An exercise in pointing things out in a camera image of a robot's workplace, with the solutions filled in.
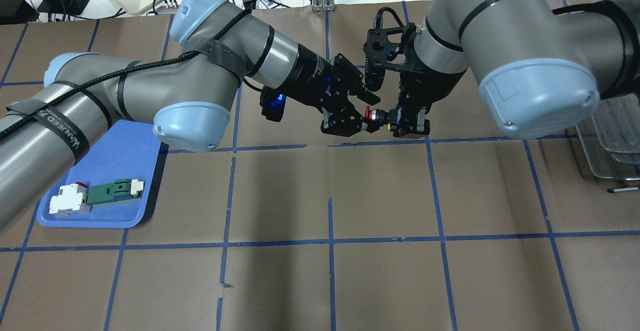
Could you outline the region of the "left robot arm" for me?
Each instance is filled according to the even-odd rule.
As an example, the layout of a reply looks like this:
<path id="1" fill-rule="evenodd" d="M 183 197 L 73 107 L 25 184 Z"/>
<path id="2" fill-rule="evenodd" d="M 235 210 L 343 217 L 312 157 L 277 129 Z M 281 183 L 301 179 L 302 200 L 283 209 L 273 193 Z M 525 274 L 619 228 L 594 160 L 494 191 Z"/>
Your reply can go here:
<path id="1" fill-rule="evenodd" d="M 169 30 L 182 52 L 156 62 L 100 53 L 53 59 L 43 89 L 1 118 L 1 233 L 82 160 L 120 120 L 146 123 L 161 142 L 210 153 L 246 78 L 322 113 L 321 131 L 373 132 L 350 96 L 380 102 L 361 72 L 327 60 L 229 0 L 183 0 Z"/>

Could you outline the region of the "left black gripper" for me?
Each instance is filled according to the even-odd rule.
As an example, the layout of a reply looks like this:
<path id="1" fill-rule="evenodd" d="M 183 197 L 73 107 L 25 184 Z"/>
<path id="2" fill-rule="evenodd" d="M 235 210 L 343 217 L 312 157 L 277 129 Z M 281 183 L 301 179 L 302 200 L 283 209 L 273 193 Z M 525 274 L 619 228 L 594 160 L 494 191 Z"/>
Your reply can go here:
<path id="1" fill-rule="evenodd" d="M 374 106 L 381 98 L 364 83 L 364 74 L 342 53 L 333 64 L 306 46 L 298 46 L 294 65 L 285 80 L 285 95 L 322 112 L 323 134 L 352 137 L 377 132 L 381 124 L 362 116 L 348 97 Z"/>

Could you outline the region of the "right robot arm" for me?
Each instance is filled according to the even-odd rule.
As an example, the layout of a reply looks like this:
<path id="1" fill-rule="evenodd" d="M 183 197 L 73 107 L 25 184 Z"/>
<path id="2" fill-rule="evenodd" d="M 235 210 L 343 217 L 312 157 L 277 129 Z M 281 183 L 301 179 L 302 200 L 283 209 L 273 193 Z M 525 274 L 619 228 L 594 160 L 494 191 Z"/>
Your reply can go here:
<path id="1" fill-rule="evenodd" d="M 639 92 L 639 0 L 433 0 L 406 50 L 428 106 L 471 70 L 504 135 L 541 138 Z"/>

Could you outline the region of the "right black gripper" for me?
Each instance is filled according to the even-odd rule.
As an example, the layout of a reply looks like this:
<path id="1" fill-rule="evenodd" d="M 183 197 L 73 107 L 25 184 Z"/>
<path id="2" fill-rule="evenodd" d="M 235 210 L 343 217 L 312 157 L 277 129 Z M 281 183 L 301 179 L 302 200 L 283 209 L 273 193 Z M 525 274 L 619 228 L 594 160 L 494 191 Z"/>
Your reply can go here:
<path id="1" fill-rule="evenodd" d="M 393 137 L 428 137 L 431 128 L 426 116 L 431 105 L 446 98 L 465 73 L 401 72 L 397 104 L 394 107 Z"/>

